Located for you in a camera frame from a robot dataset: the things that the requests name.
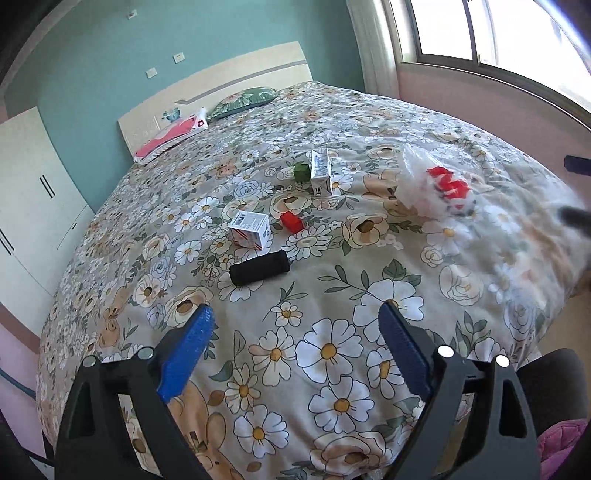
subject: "pink wall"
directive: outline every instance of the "pink wall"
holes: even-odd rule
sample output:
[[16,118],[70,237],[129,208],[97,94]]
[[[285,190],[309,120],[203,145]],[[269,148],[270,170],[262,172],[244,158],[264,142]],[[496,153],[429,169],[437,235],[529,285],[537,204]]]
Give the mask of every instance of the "pink wall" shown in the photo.
[[591,132],[545,101],[457,70],[401,63],[400,98],[455,116],[523,150],[577,190],[591,207],[591,177],[564,169],[564,156],[591,158]]
[[[0,367],[26,387],[35,390],[38,363],[39,356],[24,346],[0,323]],[[2,377],[0,409],[21,445],[45,457],[41,423],[35,401]]]

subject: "green pillow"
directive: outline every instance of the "green pillow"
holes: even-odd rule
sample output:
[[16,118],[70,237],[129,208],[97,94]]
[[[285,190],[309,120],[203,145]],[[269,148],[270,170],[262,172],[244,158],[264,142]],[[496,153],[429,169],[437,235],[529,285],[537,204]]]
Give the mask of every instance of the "green pillow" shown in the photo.
[[249,108],[265,105],[277,98],[277,90],[270,87],[255,87],[230,95],[208,114],[207,121],[243,112]]

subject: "window frame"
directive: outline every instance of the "window frame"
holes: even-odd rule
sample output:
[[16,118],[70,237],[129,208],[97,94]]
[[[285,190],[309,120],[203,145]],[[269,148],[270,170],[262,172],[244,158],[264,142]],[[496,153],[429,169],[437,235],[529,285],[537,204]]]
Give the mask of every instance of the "window frame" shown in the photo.
[[[416,55],[416,58],[413,59],[415,61],[413,61],[412,63],[421,63],[426,65],[444,67],[447,69],[461,70],[464,72],[476,74],[478,76],[498,80],[500,82],[517,87],[520,90],[524,90],[525,92],[534,95],[542,99],[543,101],[553,105],[554,107],[568,114],[568,116],[575,119],[578,123],[582,124],[589,131],[591,131],[591,112],[589,112],[584,107],[582,107],[575,101],[571,100],[567,96],[564,96],[562,93],[518,73],[479,62],[478,52],[476,49],[476,37],[474,33],[474,26],[472,24],[472,16],[470,14],[470,7],[468,5],[469,1],[470,0],[461,0],[464,6],[464,12],[466,14],[468,32],[470,35],[470,43],[472,45],[471,60],[460,59],[457,57],[447,57],[444,55],[423,53],[423,50],[421,48],[421,39],[418,32],[417,19],[414,15],[412,0],[403,0],[404,5],[407,9],[408,23],[410,26],[411,36],[413,38],[414,50]],[[492,22],[492,18],[490,17],[490,12],[488,12],[488,18],[489,25],[493,33],[493,44],[496,45],[496,35],[494,34],[495,29],[494,24]]]

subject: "green cube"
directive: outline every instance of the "green cube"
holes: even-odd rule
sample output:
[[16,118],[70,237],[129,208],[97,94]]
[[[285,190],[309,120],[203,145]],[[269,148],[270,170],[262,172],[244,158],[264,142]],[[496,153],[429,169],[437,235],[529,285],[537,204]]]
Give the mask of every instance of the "green cube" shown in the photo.
[[307,163],[298,163],[294,167],[294,177],[297,183],[306,183],[310,181],[310,166]]

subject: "red object in bag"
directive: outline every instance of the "red object in bag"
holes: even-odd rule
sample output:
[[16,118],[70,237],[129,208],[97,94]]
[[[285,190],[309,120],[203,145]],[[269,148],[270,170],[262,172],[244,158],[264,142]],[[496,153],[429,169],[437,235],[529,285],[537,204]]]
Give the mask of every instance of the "red object in bag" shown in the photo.
[[427,173],[434,179],[441,177],[437,181],[437,187],[444,192],[443,197],[449,200],[465,199],[470,192],[470,187],[463,180],[453,180],[453,172],[445,167],[433,167],[427,170]]

